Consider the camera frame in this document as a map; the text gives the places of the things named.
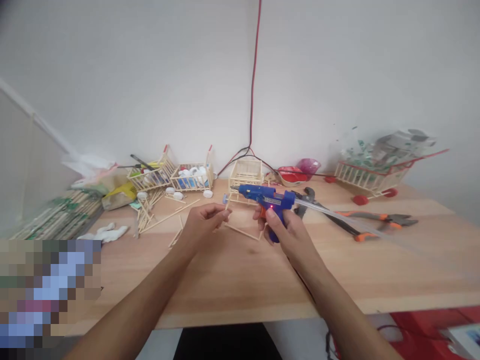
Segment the wooden frame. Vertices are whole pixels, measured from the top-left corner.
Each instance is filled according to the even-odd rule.
[[[210,153],[212,151],[212,145],[208,149],[206,159],[204,163],[184,163],[177,166],[173,172],[173,176],[170,178],[171,185],[175,191],[188,192],[188,191],[204,191],[211,190],[214,182],[214,169],[210,161]],[[191,170],[192,168],[205,167],[206,175],[193,175],[193,176],[180,176],[181,169]]]
[[[139,169],[131,168],[126,176],[131,181],[137,191],[147,191],[150,189],[161,188],[171,184],[170,178],[175,174],[175,165],[169,159],[169,146],[165,145],[161,158],[156,161],[154,171],[148,173],[139,173]]]
[[[228,178],[228,202],[226,207],[230,205],[230,202],[257,205],[253,200],[246,199],[240,196],[237,190],[232,189],[233,186],[240,186],[243,184],[262,186],[264,183],[264,173],[262,171],[262,162],[257,159],[252,160],[237,160],[231,170],[230,177]]]

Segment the pliers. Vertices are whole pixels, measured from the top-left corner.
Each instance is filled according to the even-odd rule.
[[[326,209],[325,206],[323,206],[321,203],[319,203],[317,200],[315,200],[315,190],[313,190],[311,187],[306,187],[305,189],[303,189],[303,191],[305,191],[306,195],[302,195],[296,191],[294,191],[295,193],[295,196],[300,199],[300,200],[304,200],[306,202],[309,202],[309,203],[312,203],[314,205],[317,205],[319,207],[322,207],[324,209]],[[306,206],[302,206],[300,205],[299,207],[297,207],[294,212],[295,214],[297,214],[300,219],[303,219],[304,218],[304,215],[305,215],[305,212],[307,211],[307,207]],[[345,230],[346,232],[350,233],[351,235],[353,235],[353,237],[356,237],[356,236],[359,236],[361,233],[360,231],[358,231],[357,229],[351,227],[349,224],[347,224],[345,221],[342,221],[334,216],[331,216],[331,215],[327,215],[325,214],[325,216],[327,218],[329,218],[330,220],[332,220],[335,224],[337,224],[339,227],[341,227],[343,230]]]
[[[419,222],[418,220],[410,219],[411,215],[403,214],[385,214],[366,211],[336,211],[336,213],[351,218],[382,221],[383,224],[378,228],[378,230],[386,233],[389,233],[395,229],[401,229],[402,227],[409,227]],[[353,238],[357,242],[363,242],[368,239],[376,239],[378,236],[370,232],[362,232],[358,235],[354,235]]]

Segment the red wire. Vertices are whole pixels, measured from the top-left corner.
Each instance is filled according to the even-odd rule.
[[[248,144],[249,149],[250,149],[250,146],[252,145],[252,125],[253,125],[253,119],[254,119],[254,88],[255,88],[254,85],[255,85],[255,72],[257,69],[257,50],[259,47],[259,31],[260,31],[260,14],[261,13],[262,13],[262,0],[258,0],[258,20],[256,22],[255,55],[253,56],[253,73],[251,76],[251,91],[250,91],[250,143]]]

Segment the miniature shopping cart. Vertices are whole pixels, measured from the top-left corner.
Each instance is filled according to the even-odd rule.
[[[368,191],[370,196],[356,195],[352,198],[355,204],[360,206],[366,205],[370,199],[373,198],[381,196],[393,198],[396,196],[399,192],[395,187],[401,183],[402,179],[417,161],[446,153],[448,150],[449,149],[445,149],[430,155],[392,165],[383,172],[352,165],[346,161],[339,161],[334,176],[325,177],[325,181],[327,183],[334,183],[338,180]]]

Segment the popsicle stick crib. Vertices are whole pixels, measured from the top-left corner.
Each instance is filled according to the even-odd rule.
[[[177,166],[170,178],[171,186],[178,192],[211,190],[214,170],[210,161],[212,145],[208,149],[205,162],[184,163]]]
[[[232,189],[233,186],[240,186],[243,184],[261,186],[264,182],[264,173],[262,172],[262,162],[260,160],[237,160],[231,170],[228,178],[228,203],[230,202],[242,203],[247,205],[256,205],[253,200],[244,198],[237,190]]]

